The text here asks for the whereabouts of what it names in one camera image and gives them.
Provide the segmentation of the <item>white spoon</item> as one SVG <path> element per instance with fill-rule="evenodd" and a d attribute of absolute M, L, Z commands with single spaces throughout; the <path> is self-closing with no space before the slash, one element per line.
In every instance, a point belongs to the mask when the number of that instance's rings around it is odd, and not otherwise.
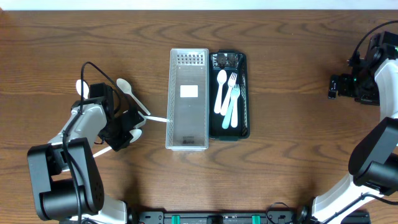
<path fill-rule="evenodd" d="M 225 70 L 220 70 L 217 75 L 217 82 L 218 82 L 218 91 L 215 100 L 214 106 L 214 113 L 220 114 L 221 113 L 221 97 L 223 92 L 223 85 L 225 84 L 227 79 L 227 73 Z"/>
<path fill-rule="evenodd" d="M 77 80 L 75 84 L 77 93 L 82 96 L 85 100 L 89 98 L 90 88 L 86 81 L 84 80 Z"/>
<path fill-rule="evenodd" d="M 141 129 L 133 129 L 130 131 L 130 134 L 132 135 L 132 139 L 130 140 L 130 143 L 133 143 L 134 141 L 138 140 L 142 134 L 142 130 Z M 98 157 L 108 151 L 112 150 L 111 146 L 108 146 L 98 152 L 96 152 L 95 154 L 93 154 L 93 157 Z"/>
<path fill-rule="evenodd" d="M 144 104 L 141 103 L 141 101 L 132 93 L 132 86 L 127 80 L 118 78 L 116 80 L 116 84 L 122 92 L 129 95 L 147 115 L 151 115 L 150 111 L 144 106 Z"/>
<path fill-rule="evenodd" d="M 161 117 L 156 117 L 156 116 L 142 116 L 145 119 L 152 120 L 152 121 L 158 121 L 158 122 L 163 122 L 166 123 L 168 120 L 166 118 L 161 118 Z"/>

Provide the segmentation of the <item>white fork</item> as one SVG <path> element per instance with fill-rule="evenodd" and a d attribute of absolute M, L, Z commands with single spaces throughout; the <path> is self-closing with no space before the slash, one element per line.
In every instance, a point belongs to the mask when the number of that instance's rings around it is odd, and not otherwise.
<path fill-rule="evenodd" d="M 236 128 L 237 125 L 238 125 L 238 109 L 237 109 L 237 107 L 238 107 L 238 102 L 237 102 L 238 98 L 239 98 L 238 94 L 235 94 L 233 96 L 234 101 L 233 101 L 233 109 L 232 109 L 232 113 L 231 113 L 231 127 L 232 128 Z"/>
<path fill-rule="evenodd" d="M 230 75 L 230 77 L 229 77 L 229 80 L 228 80 L 228 91 L 226 93 L 226 96 L 224 98 L 223 104 L 221 106 L 221 115 L 223 115 L 223 116 L 226 115 L 226 112 L 228 110 L 228 105 L 229 105 L 229 101 L 230 101 L 230 98 L 231 98 L 231 91 L 232 91 L 233 87 L 236 84 L 236 79 L 237 79 L 237 74 L 233 72 Z"/>

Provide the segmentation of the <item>pale blue plastic fork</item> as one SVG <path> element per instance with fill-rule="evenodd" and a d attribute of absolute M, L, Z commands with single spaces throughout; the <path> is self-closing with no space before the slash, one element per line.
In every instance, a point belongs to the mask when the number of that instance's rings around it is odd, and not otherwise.
<path fill-rule="evenodd" d="M 230 98 L 229 106 L 228 106 L 226 115 L 224 116 L 224 120 L 222 122 L 223 129 L 228 129 L 230 126 L 234 103 L 239 98 L 239 96 L 240 96 L 240 87 L 238 84 L 236 84 L 231 91 L 231 98 Z"/>

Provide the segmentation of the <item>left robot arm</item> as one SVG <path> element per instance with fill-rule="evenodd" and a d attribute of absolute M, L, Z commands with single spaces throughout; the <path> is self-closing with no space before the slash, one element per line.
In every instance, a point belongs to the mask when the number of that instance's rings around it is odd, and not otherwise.
<path fill-rule="evenodd" d="M 27 153 L 37 215 L 60 223 L 137 223 L 127 203 L 105 194 L 91 148 L 96 138 L 114 151 L 127 147 L 145 119 L 133 106 L 117 114 L 115 91 L 105 83 L 77 87 L 82 99 L 62 130 Z"/>

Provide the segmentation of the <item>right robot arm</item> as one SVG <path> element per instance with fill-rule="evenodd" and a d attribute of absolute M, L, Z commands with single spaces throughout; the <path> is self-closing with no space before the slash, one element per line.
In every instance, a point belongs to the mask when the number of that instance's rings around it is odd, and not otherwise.
<path fill-rule="evenodd" d="M 379 124 L 354 148 L 348 173 L 327 193 L 315 197 L 296 215 L 297 223 L 341 223 L 374 199 L 397 192 L 397 35 L 371 37 L 364 58 L 354 52 L 350 74 L 332 75 L 330 99 L 351 97 L 380 109 Z"/>

